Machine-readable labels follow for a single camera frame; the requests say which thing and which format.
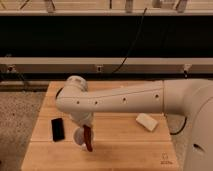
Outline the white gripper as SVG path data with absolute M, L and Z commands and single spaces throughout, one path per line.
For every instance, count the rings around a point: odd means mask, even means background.
M 71 113 L 71 118 L 79 127 L 83 127 L 84 125 L 91 127 L 93 122 L 93 113 L 74 112 Z

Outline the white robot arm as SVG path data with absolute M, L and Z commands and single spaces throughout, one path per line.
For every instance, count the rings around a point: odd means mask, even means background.
M 88 89 L 80 76 L 69 77 L 56 94 L 57 109 L 79 126 L 76 143 L 92 149 L 95 112 L 160 113 L 189 116 L 190 137 L 183 171 L 213 171 L 213 80 L 161 80 L 123 88 Z

